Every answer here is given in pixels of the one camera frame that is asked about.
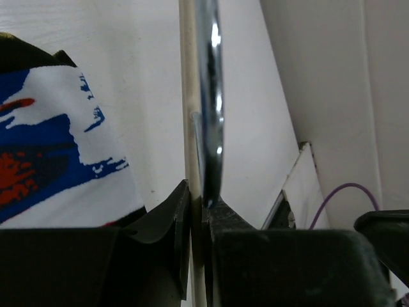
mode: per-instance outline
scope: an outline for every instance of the white panel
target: white panel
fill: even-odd
[[[222,196],[261,228],[298,148],[258,1],[222,0],[226,90]]]
[[[291,211],[294,213],[297,229],[309,229],[323,202],[320,183],[315,171],[313,153],[309,143],[304,145],[282,190]],[[314,229],[327,228],[330,228],[330,225],[327,211],[324,209]]]
[[[313,145],[324,196],[356,182],[382,206],[362,1],[261,2],[295,132]],[[332,226],[351,228],[371,209],[364,193],[345,189],[327,212]]]
[[[385,209],[409,209],[409,1],[366,1]]]

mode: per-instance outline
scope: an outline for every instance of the dark fabric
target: dark fabric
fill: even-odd
[[[58,65],[76,67],[64,51],[53,56],[11,34],[0,32],[0,74]]]

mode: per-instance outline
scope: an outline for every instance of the black plastic part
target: black plastic part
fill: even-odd
[[[254,229],[248,222],[230,208],[222,198],[210,209],[202,208],[202,238],[204,258],[204,278],[206,300],[213,306],[213,248],[212,241],[216,233],[226,230]]]
[[[354,227],[374,246],[379,260],[409,287],[409,210],[368,212]]]
[[[125,229],[0,231],[0,306],[179,307],[187,288],[189,198],[183,180]]]
[[[214,306],[395,306],[373,248],[355,232],[230,230],[213,250]]]

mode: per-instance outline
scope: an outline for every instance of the reflective metal surface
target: reflective metal surface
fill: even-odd
[[[203,132],[202,132],[202,115],[199,112],[192,113],[192,119],[194,123],[194,133],[196,136],[196,148],[197,148],[197,160],[199,164],[199,178],[200,183],[203,182],[203,175],[204,175],[204,159],[205,155],[203,152]]]
[[[195,4],[203,150],[199,154],[199,158],[202,157],[202,164],[199,167],[202,171],[203,205],[211,207],[219,199],[222,185],[224,126],[222,39],[217,0],[196,0]]]

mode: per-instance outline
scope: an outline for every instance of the patterned fabric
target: patterned fabric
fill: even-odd
[[[78,68],[0,74],[0,228],[100,226],[139,208],[128,162]]]

